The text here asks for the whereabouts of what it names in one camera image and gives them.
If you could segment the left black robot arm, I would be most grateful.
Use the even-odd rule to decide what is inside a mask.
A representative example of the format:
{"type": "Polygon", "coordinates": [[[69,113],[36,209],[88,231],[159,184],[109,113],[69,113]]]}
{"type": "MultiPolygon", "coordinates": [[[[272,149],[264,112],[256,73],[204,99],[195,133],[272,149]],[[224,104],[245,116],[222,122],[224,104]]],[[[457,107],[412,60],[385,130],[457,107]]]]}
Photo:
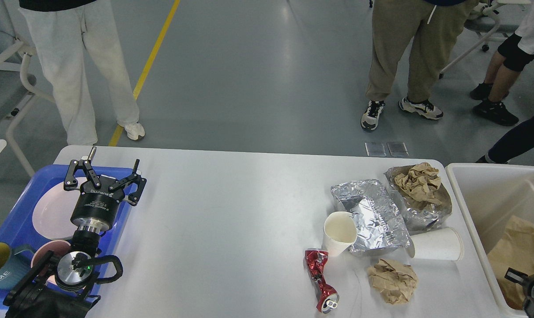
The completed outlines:
{"type": "Polygon", "coordinates": [[[49,250],[7,294],[7,318],[83,318],[100,300],[91,294],[96,284],[112,283],[123,275],[115,255],[100,256],[100,238],[112,229],[120,203],[136,206],[147,180],[138,171],[139,159],[127,177],[97,174],[91,165],[96,147],[69,163],[65,191],[79,191],[71,214],[77,230],[63,256],[49,250]]]}

